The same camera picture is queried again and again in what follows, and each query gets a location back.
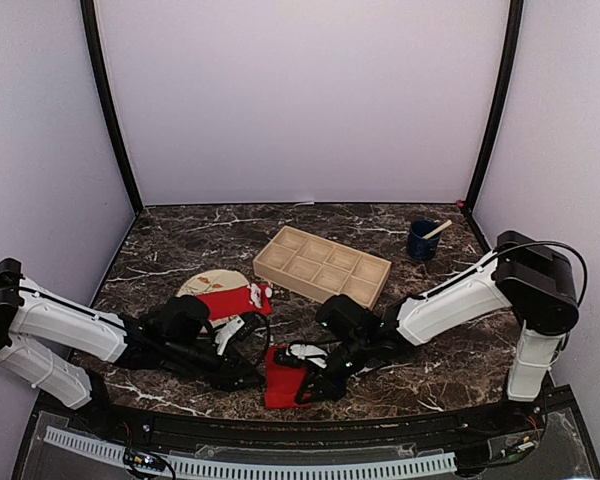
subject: red napkin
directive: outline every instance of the red napkin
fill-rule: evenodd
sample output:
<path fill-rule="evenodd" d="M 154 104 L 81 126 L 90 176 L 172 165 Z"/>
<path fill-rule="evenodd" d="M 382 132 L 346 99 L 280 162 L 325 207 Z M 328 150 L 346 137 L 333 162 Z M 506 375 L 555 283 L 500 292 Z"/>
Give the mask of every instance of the red napkin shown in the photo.
<path fill-rule="evenodd" d="M 307 369 L 283 367 L 273 360 L 276 351 L 285 348 L 271 347 L 267 352 L 267 392 L 264 394 L 264 403 L 268 409 L 309 407 L 309 404 L 298 405 L 294 401 Z"/>
<path fill-rule="evenodd" d="M 267 289 L 269 289 L 269 292 L 271 289 L 266 285 L 258 285 L 258 287 L 262 292 L 260 295 L 262 308 L 258 308 L 252 301 L 251 287 L 248 286 L 223 292 L 203 293 L 196 295 L 196 298 L 202 300 L 209 307 L 211 311 L 209 320 L 211 321 L 247 312 L 259 312 L 263 315 L 269 315 L 273 309 L 266 293 Z"/>

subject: wooden tray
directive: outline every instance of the wooden tray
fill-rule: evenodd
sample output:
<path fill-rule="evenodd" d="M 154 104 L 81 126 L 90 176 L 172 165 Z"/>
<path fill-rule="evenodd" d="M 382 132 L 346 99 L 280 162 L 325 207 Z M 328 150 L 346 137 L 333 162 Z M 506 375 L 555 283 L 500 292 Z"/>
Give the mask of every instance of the wooden tray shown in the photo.
<path fill-rule="evenodd" d="M 291 227 L 253 261 L 257 276 L 317 302 L 344 293 L 369 309 L 384 287 L 391 262 Z"/>

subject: white backdrop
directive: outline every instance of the white backdrop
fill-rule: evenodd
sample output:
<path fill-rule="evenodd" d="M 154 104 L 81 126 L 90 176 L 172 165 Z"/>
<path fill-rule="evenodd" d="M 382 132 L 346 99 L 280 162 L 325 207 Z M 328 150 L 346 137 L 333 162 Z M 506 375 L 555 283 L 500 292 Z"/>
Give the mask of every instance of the white backdrop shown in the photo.
<path fill-rule="evenodd" d="M 508 3 L 98 1 L 144 202 L 463 198 Z"/>
<path fill-rule="evenodd" d="M 79 2 L 0 0 L 0 260 L 88 304 L 132 219 Z M 0 367 L 0 479 L 37 393 Z"/>
<path fill-rule="evenodd" d="M 525 5 L 475 215 L 491 242 L 517 229 L 569 243 L 585 256 L 587 298 L 554 378 L 572 385 L 600 457 L 600 2 Z"/>

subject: marble table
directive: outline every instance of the marble table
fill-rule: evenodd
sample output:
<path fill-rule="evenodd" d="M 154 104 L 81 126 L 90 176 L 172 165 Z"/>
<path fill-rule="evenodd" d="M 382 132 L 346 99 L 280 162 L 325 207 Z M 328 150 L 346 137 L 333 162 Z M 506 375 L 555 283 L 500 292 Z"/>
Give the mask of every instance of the marble table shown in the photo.
<path fill-rule="evenodd" d="M 438 254 L 422 264 L 406 254 L 411 220 L 451 219 Z M 289 225 L 393 262 L 375 311 L 464 270 L 481 256 L 454 205 L 208 205 L 150 207 L 142 212 L 106 279 L 96 308 L 139 316 L 163 303 L 196 273 L 238 270 L 249 279 L 258 252 Z M 330 338 L 313 318 L 318 304 L 274 288 L 273 343 Z M 256 331 L 253 345 L 262 344 Z M 515 353 L 519 326 L 510 311 L 494 312 L 448 331 L 393 366 L 349 381 L 338 402 L 266 410 L 263 389 L 225 393 L 199 380 L 162 371 L 130 371 L 75 352 L 72 361 L 101 373 L 116 404 L 165 413 L 250 420 L 358 420 L 431 413 L 498 401 Z"/>

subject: black pole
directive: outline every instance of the black pole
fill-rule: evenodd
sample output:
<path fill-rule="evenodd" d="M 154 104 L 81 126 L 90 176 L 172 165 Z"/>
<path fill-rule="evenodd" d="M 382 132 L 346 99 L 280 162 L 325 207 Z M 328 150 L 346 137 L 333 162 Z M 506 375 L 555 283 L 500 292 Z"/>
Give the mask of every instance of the black pole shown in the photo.
<path fill-rule="evenodd" d="M 491 102 L 491 110 L 487 127 L 482 139 L 480 154 L 476 162 L 476 168 L 473 171 L 471 185 L 467 192 L 467 198 L 464 201 L 464 206 L 472 212 L 478 201 L 480 189 L 484 183 L 484 177 L 487 174 L 489 160 L 493 152 L 493 146 L 496 142 L 498 129 L 500 128 L 500 120 L 504 104 L 507 99 L 507 91 L 509 90 L 509 81 L 511 80 L 511 71 L 513 70 L 513 61 L 516 56 L 516 47 L 518 45 L 518 34 L 520 33 L 520 24 L 522 23 L 522 8 L 524 0 L 511 0 L 509 4 L 509 19 L 507 20 L 507 31 L 504 36 L 504 46 L 502 48 L 502 58 L 500 59 L 500 70 L 498 71 L 498 80 L 496 81 L 496 89 L 493 93 L 493 101 Z"/>
<path fill-rule="evenodd" d="M 91 57 L 93 76 L 96 80 L 98 95 L 100 96 L 102 113 L 104 114 L 104 120 L 107 124 L 107 130 L 109 130 L 111 145 L 113 146 L 113 152 L 116 156 L 116 161 L 118 162 L 120 175 L 122 175 L 122 181 L 127 189 L 127 195 L 129 196 L 131 206 L 137 215 L 142 211 L 144 206 L 142 205 L 138 185 L 136 184 L 133 171 L 131 170 L 131 163 L 129 162 L 129 156 L 127 155 L 127 150 L 125 149 L 122 140 L 122 132 L 120 131 L 118 117 L 116 116 L 116 110 L 113 105 L 113 97 L 111 96 L 109 79 L 107 78 L 107 70 L 102 54 L 102 44 L 100 43 L 100 35 L 98 33 L 96 9 L 93 0 L 80 0 L 80 5 L 82 7 L 84 33 L 87 37 L 89 56 Z"/>

